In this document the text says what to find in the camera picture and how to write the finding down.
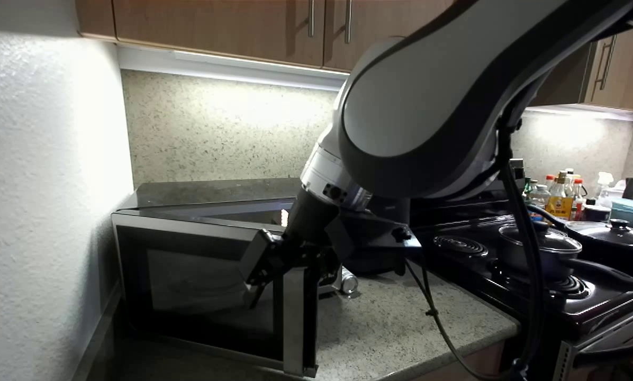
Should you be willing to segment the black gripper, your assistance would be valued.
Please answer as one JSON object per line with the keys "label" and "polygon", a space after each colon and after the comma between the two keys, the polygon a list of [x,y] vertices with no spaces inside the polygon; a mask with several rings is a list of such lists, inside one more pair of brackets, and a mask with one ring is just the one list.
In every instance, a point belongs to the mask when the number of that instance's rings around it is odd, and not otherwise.
{"label": "black gripper", "polygon": [[241,261],[243,286],[249,296],[298,264],[313,264],[320,284],[332,284],[339,261],[326,234],[326,226],[339,210],[308,191],[300,191],[288,212],[288,226],[272,234],[260,228]]}

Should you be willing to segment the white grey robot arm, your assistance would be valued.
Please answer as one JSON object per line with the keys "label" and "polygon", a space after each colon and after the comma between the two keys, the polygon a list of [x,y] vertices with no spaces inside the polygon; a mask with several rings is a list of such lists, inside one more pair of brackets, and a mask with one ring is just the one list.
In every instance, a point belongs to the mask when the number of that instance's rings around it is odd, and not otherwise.
{"label": "white grey robot arm", "polygon": [[368,204],[459,199],[492,181],[545,78],[630,25],[633,0],[455,0],[368,49],[303,167],[283,233],[253,234],[246,287],[260,292],[323,252],[351,274],[393,269],[421,243]]}

